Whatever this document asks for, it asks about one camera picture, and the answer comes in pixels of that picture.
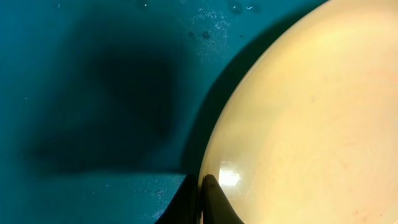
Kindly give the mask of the yellow-green plate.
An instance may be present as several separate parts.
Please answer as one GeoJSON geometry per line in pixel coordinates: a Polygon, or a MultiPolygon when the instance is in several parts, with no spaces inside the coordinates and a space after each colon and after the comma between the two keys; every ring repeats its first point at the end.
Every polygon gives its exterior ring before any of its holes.
{"type": "Polygon", "coordinates": [[[397,222],[397,0],[328,1],[284,32],[212,132],[244,223],[397,222]]]}

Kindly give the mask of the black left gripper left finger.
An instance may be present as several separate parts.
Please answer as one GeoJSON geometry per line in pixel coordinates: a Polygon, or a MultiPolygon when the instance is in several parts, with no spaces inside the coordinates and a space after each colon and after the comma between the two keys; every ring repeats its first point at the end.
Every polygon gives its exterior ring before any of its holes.
{"type": "Polygon", "coordinates": [[[195,175],[187,175],[155,224],[197,224],[198,186],[195,175]]]}

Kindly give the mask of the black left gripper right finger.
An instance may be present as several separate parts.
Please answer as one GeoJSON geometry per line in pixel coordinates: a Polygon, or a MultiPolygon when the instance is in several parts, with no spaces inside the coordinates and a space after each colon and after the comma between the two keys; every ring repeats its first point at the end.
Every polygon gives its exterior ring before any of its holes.
{"type": "Polygon", "coordinates": [[[211,174],[201,184],[201,209],[203,224],[243,224],[211,174]]]}

